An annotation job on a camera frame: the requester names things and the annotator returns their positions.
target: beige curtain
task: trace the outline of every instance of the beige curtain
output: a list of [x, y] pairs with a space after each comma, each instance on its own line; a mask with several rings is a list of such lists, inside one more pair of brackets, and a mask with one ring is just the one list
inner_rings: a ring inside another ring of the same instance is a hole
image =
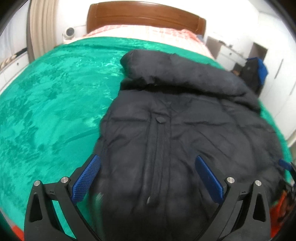
[[34, 59], [56, 46], [55, 18], [58, 0], [31, 0], [30, 36]]

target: black puffer jacket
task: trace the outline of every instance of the black puffer jacket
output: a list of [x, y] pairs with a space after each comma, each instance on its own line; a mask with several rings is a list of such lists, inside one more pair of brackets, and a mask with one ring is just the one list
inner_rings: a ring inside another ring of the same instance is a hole
[[198, 154], [239, 182], [260, 180], [272, 202], [281, 147], [240, 78], [156, 51], [131, 51], [121, 64], [127, 78], [102, 119], [90, 189], [104, 195], [107, 241], [194, 240], [217, 208], [195, 171]]

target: jacket hood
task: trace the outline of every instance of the jacket hood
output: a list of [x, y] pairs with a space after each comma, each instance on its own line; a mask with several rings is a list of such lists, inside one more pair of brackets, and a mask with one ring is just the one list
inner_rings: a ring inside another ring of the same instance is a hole
[[121, 58], [120, 63], [127, 76], [121, 82], [121, 90], [152, 86], [182, 87], [260, 111], [257, 96], [242, 79], [208, 64], [150, 50], [132, 50]]

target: white cabinet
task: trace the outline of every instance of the white cabinet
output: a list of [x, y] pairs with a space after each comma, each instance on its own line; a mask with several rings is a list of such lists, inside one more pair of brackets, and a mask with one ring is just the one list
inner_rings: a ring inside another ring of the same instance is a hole
[[226, 70], [231, 71], [235, 66], [235, 61], [226, 57], [223, 54], [219, 54], [216, 61]]
[[228, 71], [233, 70], [235, 64], [242, 67], [246, 64], [246, 59], [243, 56], [216, 39], [208, 37], [206, 45], [216, 61]]
[[28, 53], [18, 56], [11, 64], [3, 70], [6, 82], [9, 82], [18, 72], [29, 64]]
[[280, 112], [275, 117], [275, 122], [283, 133], [285, 139], [288, 139], [296, 130], [296, 90], [292, 90], [287, 101], [281, 107]]

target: cabinet door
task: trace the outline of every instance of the cabinet door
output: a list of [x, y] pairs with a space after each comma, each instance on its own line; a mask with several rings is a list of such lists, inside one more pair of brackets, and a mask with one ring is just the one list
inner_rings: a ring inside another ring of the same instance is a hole
[[264, 88], [269, 85], [269, 90], [262, 91], [264, 95], [260, 96], [260, 99], [274, 118], [283, 110], [287, 100], [295, 94], [296, 58], [293, 53], [282, 50], [282, 54], [278, 53], [279, 59], [274, 58], [270, 61], [272, 63], [266, 64], [269, 74]]
[[227, 48], [226, 46], [221, 46], [220, 54], [232, 59], [234, 62], [244, 66], [246, 64], [246, 60], [234, 52], [232, 49]]
[[290, 95], [281, 107], [280, 112], [275, 116], [275, 122], [284, 135], [285, 139], [288, 139], [296, 130], [296, 90], [295, 85], [290, 92]]
[[12, 63], [10, 63], [5, 70], [3, 71], [6, 82], [10, 82], [14, 79], [14, 76], [19, 73], [23, 68], [25, 68], [29, 64], [28, 53], [17, 57]]
[[235, 66], [235, 61], [233, 61], [232, 59], [229, 59], [228, 57], [226, 57], [223, 54], [219, 54], [216, 61], [222, 65], [222, 67], [224, 67], [226, 70], [231, 71], [233, 70], [234, 66]]

